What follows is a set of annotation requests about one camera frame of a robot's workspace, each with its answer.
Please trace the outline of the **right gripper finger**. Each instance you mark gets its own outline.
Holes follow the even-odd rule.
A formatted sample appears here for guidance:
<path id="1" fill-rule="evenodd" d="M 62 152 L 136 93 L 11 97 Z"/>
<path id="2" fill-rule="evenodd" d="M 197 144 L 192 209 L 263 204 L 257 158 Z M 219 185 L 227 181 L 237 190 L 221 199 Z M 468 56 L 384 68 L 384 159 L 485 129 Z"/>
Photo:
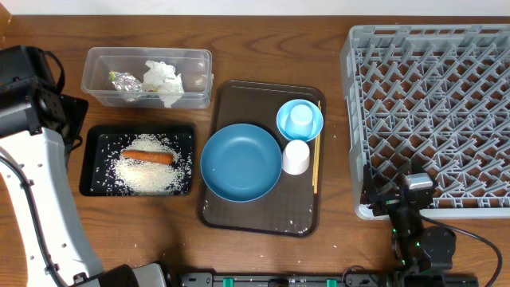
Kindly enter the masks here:
<path id="1" fill-rule="evenodd" d="M 371 175 L 370 167 L 365 164 L 363 166 L 363 187 L 360 196 L 361 204 L 372 204 L 378 199 L 378 192 L 375 181 Z"/>
<path id="2" fill-rule="evenodd" d="M 413 157 L 410 161 L 410 174 L 415 175 L 421 173 L 426 173 L 423 162 L 419 157 Z"/>

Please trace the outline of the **yellow foil snack wrapper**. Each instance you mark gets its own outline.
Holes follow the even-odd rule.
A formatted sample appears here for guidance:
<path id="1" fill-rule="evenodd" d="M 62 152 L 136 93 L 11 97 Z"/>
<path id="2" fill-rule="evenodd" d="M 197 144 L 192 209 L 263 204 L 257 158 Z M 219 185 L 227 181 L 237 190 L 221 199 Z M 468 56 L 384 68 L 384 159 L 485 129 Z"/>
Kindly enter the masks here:
<path id="1" fill-rule="evenodd" d="M 139 93 L 142 92 L 142 82 L 133 75 L 126 72 L 111 71 L 109 79 L 124 101 L 131 103 L 139 99 Z"/>

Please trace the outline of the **orange carrot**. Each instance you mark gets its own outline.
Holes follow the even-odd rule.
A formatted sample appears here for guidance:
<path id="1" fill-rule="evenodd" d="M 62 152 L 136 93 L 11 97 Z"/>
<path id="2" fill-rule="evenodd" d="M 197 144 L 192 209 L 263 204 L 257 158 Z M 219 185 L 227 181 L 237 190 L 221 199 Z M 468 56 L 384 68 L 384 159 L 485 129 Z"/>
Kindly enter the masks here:
<path id="1" fill-rule="evenodd" d="M 121 155 L 129 159 L 136 159 L 139 161 L 158 163 L 164 165 L 170 165 L 174 161 L 174 156 L 171 153 L 162 153 L 154 151 L 127 150 L 122 151 Z"/>

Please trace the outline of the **white tissue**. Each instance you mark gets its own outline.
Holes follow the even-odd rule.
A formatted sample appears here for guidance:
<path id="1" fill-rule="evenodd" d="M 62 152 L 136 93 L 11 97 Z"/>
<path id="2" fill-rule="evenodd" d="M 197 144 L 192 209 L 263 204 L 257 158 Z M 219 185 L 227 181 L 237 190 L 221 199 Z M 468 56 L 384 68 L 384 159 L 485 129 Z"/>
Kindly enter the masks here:
<path id="1" fill-rule="evenodd" d="M 170 108 L 184 93 L 182 78 L 173 65 L 160 61 L 146 61 L 149 70 L 143 75 L 142 90 L 157 92 L 165 108 Z"/>

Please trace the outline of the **pile of white rice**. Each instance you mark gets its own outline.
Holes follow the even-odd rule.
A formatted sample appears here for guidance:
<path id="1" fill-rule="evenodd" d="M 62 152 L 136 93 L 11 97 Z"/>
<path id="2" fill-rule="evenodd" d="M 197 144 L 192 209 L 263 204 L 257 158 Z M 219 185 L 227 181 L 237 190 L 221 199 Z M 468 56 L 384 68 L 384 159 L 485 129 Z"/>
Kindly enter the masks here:
<path id="1" fill-rule="evenodd" d="M 151 163 L 125 156 L 125 151 L 171 155 L 169 164 Z M 90 195 L 164 196 L 190 193 L 194 137 L 186 132 L 167 134 L 103 134 L 90 168 Z"/>

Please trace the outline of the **dark blue plate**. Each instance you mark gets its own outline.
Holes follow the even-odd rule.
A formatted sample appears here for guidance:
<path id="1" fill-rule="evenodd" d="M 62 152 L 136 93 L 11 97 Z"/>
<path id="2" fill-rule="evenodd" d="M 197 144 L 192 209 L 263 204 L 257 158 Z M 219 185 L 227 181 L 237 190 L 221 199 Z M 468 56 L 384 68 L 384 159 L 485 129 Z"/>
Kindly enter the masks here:
<path id="1" fill-rule="evenodd" d="M 232 124 L 206 142 L 200 160 L 202 178 L 218 197 L 251 202 L 268 194 L 282 172 L 276 139 L 253 124 Z"/>

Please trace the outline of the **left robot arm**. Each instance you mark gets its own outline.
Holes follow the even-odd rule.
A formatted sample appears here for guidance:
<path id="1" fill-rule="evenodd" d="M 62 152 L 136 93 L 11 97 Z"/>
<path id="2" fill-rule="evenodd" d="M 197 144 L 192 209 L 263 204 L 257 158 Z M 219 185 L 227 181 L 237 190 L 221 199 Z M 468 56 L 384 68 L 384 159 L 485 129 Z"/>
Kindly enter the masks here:
<path id="1" fill-rule="evenodd" d="M 50 51 L 16 45 L 1 51 L 1 175 L 25 250 L 29 286 L 170 284 L 158 263 L 104 270 L 80 221 L 69 185 L 70 153 L 83 140 L 86 100 L 63 94 Z"/>

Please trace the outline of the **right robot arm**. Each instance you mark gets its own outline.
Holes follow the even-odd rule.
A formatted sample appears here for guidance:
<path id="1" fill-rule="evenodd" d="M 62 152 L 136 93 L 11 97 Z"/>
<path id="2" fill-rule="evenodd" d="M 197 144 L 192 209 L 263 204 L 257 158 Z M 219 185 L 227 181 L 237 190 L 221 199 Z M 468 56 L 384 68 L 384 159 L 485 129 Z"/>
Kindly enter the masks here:
<path id="1" fill-rule="evenodd" d="M 363 167 L 360 202 L 375 217 L 387 215 L 393 226 L 394 255 L 402 261 L 402 267 L 388 279 L 394 286 L 444 286 L 443 272 L 453 268 L 455 233 L 445 227 L 425 227 L 420 213 L 432 203 L 436 187 L 437 181 L 413 160 L 398 193 L 380 194 L 370 167 Z"/>

